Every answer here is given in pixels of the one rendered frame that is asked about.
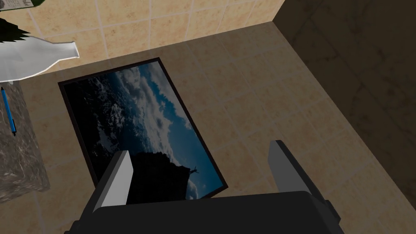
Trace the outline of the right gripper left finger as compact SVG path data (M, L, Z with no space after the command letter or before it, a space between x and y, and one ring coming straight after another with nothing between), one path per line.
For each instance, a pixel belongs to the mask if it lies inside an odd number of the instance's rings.
M116 152L85 206L85 212L93 213L105 206L125 205L133 171L129 152Z

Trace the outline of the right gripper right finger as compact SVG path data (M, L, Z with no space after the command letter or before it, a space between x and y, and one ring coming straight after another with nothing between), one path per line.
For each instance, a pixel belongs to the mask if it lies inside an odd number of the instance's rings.
M269 144L267 162L281 193L306 191L328 207L332 204L320 193L317 186L281 140Z

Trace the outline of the framed sky and clouds picture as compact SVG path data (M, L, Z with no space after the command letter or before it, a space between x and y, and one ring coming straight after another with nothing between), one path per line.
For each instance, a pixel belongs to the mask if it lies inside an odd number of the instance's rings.
M97 186L115 152L163 153L186 167L186 199L228 188L205 140L159 57L58 83Z

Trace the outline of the blue pen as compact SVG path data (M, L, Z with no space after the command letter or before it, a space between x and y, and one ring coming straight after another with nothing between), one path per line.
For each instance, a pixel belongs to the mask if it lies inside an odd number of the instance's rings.
M7 96L6 96L6 93L5 93L5 89L3 87L1 87L1 94L2 94L3 101L4 101L4 106L6 108L6 113L7 113L8 119L9 119L11 132L12 132L13 136L16 136L17 130L15 128L15 123L14 123L14 120L13 120L12 115L11 115L11 110L10 110L10 106L9 106L9 103L8 103L8 99L7 99Z

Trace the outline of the white vase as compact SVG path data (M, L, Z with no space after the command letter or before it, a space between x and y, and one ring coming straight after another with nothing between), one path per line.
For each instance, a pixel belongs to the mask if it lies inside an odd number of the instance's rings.
M59 61L79 58L74 41L52 43L29 36L0 43L0 82L19 81L47 71Z

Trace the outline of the black spiky plant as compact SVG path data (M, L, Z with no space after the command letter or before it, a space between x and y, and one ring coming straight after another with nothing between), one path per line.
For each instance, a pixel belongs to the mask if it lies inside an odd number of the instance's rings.
M0 18L0 43L25 40L29 33L18 28L17 25Z

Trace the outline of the green bottle with label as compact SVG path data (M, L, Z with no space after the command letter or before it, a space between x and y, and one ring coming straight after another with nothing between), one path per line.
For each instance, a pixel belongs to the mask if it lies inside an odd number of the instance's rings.
M41 5L45 0L0 0L0 12L24 8L33 8Z

